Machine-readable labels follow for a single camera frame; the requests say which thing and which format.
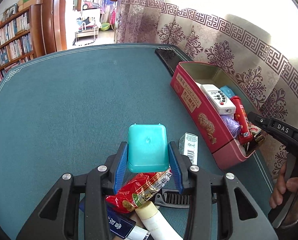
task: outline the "smartphone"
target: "smartphone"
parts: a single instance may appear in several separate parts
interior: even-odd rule
[[[175,73],[176,67],[179,62],[182,62],[181,58],[173,51],[169,49],[156,49],[154,51],[158,57],[165,64],[171,76]]]

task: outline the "red cylindrical container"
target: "red cylindrical container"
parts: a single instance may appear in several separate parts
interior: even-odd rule
[[[241,131],[238,135],[238,140],[240,144],[245,144],[251,142],[253,135],[250,132],[249,122],[241,99],[238,96],[233,96],[230,98],[231,102],[236,106],[236,112],[233,115],[233,118],[240,124]]]

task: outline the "green tablecloth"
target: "green tablecloth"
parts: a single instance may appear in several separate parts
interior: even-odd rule
[[[0,83],[0,226],[11,239],[63,173],[79,175],[103,164],[134,123],[161,123],[176,143],[185,132],[198,135],[198,165],[222,174],[156,48],[189,60],[170,45],[92,46],[22,64]],[[230,171],[267,213],[272,186],[261,155]],[[187,210],[161,212],[183,235]]]

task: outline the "human hand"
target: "human hand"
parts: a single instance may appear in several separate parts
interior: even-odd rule
[[[282,200],[283,200],[282,195],[286,192],[286,189],[293,193],[297,192],[298,178],[290,178],[287,180],[287,183],[284,180],[286,166],[287,164],[285,162],[280,169],[277,183],[274,186],[273,193],[270,196],[269,204],[271,208],[276,208],[276,206],[279,206],[282,204]],[[282,225],[283,226],[291,225],[293,223],[296,223],[297,221],[298,221],[298,193],[297,193],[297,199]]]

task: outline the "turquoise box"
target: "turquoise box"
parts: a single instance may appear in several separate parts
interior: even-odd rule
[[[166,128],[162,124],[133,124],[128,132],[128,169],[134,173],[169,168]]]

